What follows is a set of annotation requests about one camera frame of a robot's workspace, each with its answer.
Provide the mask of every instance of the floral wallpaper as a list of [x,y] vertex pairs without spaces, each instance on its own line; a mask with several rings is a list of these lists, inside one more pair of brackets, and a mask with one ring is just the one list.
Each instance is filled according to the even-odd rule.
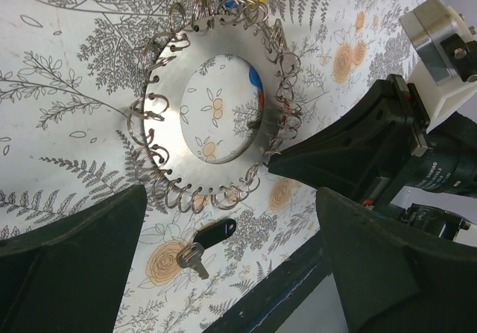
[[[194,0],[0,0],[0,240],[138,182],[126,108],[145,91],[142,47],[167,28],[175,1],[191,9]],[[302,63],[295,91],[303,124],[284,146],[339,119],[375,80],[410,73],[417,56],[397,20],[422,1],[268,0]],[[187,84],[182,130],[202,160],[236,156],[253,139],[267,94],[250,71],[223,54]],[[319,230],[313,190],[265,168],[259,176],[260,187],[231,212],[197,197],[206,203],[199,215],[167,209],[145,183],[146,218],[115,333],[203,331]],[[210,277],[180,269],[176,254],[224,216],[237,230],[204,253]]]

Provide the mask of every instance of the screw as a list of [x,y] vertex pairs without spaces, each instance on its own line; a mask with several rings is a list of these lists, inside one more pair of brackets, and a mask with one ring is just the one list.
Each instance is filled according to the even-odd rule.
[[456,48],[454,50],[454,57],[457,59],[457,60],[461,60],[465,57],[465,55],[467,55],[467,51],[465,51],[464,49],[462,48]]

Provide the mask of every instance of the gray floor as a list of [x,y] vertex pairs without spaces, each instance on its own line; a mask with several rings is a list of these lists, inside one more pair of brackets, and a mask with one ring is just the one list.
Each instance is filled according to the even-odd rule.
[[326,277],[277,333],[348,333],[333,275]]

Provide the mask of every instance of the circular metal disc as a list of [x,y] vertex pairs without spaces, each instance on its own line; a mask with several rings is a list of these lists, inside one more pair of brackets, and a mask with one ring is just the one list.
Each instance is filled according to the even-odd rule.
[[[230,183],[239,184],[239,179],[245,176],[248,168],[256,163],[262,164],[262,154],[268,150],[268,143],[277,131],[279,121],[278,103],[274,100],[280,82],[277,77],[279,65],[268,60],[262,32],[254,36],[253,32],[256,30],[254,26],[245,30],[242,24],[222,25],[220,18],[225,22],[232,19],[230,16],[214,16],[215,27],[207,30],[206,24],[211,18],[205,18],[195,23],[199,31],[193,31],[190,25],[181,31],[187,34],[190,46],[181,51],[173,51],[174,47],[169,43],[160,57],[176,58],[152,71],[151,78],[159,76],[159,82],[149,84],[146,89],[146,94],[164,95],[169,101],[169,108],[162,114],[164,121],[144,121],[145,133],[150,128],[155,131],[154,141],[149,148],[154,145],[164,147],[170,157],[162,168],[172,170],[166,176],[170,180],[181,178],[181,187],[191,184],[190,191],[201,187],[202,194],[217,194],[221,186],[228,187]],[[180,105],[187,83],[196,68],[211,57],[221,54],[241,57],[255,68],[262,80],[265,107],[262,124],[251,145],[230,162],[212,164],[197,158],[186,144],[180,123]],[[163,109],[163,100],[149,99],[146,96],[144,111],[159,113]],[[156,164],[161,165],[157,156],[154,156],[154,160]]]

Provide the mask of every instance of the silver key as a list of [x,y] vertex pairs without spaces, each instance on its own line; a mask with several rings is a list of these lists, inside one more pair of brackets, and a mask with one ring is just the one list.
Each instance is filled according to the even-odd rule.
[[177,254],[177,264],[181,268],[190,267],[194,271],[198,272],[200,278],[208,279],[209,273],[202,264],[203,252],[203,246],[198,242],[194,242]]

